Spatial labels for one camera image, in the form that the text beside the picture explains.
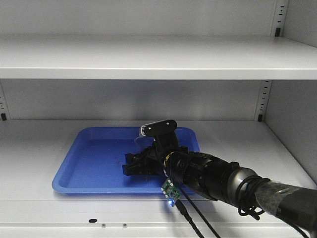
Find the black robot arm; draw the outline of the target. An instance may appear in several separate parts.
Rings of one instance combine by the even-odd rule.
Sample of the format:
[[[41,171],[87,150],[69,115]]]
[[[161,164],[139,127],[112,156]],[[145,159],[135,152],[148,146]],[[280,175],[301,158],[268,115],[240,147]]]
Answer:
[[[173,132],[155,136],[152,146],[125,157],[127,176],[165,175],[204,198],[236,207],[242,216],[258,220],[266,212],[311,234],[317,232],[316,190],[272,181],[237,162],[189,151],[179,146]]]

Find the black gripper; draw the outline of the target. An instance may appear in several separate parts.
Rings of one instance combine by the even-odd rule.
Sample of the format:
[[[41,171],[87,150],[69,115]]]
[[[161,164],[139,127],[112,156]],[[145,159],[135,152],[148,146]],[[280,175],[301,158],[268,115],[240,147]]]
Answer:
[[[170,158],[172,152],[188,152],[186,147],[179,146],[175,131],[146,131],[154,143],[139,153],[125,154],[126,164],[122,165],[123,174],[134,175],[171,175]]]

